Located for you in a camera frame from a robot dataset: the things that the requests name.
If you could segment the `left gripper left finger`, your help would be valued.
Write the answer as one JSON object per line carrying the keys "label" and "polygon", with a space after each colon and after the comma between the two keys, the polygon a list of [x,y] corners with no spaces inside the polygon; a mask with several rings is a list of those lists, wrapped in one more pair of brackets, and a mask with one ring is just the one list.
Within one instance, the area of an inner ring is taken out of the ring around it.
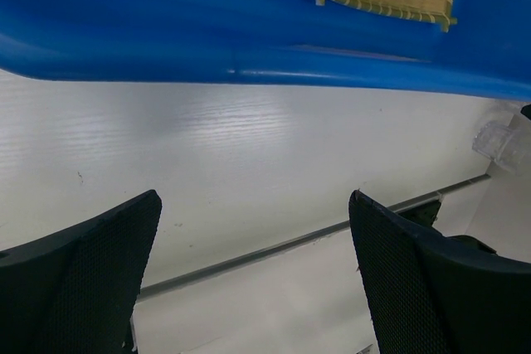
{"label": "left gripper left finger", "polygon": [[132,316],[162,212],[154,190],[3,250],[3,353],[136,353]]}

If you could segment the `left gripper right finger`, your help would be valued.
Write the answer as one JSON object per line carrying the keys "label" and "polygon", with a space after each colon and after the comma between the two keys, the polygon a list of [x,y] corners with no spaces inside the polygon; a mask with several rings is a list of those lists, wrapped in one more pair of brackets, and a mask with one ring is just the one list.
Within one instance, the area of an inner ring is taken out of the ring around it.
{"label": "left gripper right finger", "polygon": [[381,353],[528,353],[530,265],[354,191],[349,224]]}

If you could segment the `clear plastic cup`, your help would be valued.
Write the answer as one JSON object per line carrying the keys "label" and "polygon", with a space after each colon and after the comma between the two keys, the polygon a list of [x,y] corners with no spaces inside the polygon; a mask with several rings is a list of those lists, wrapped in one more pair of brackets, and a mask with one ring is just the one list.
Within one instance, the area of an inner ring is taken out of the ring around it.
{"label": "clear plastic cup", "polygon": [[525,125],[510,127],[490,121],[479,130],[472,148],[506,172],[530,173],[530,128]]}

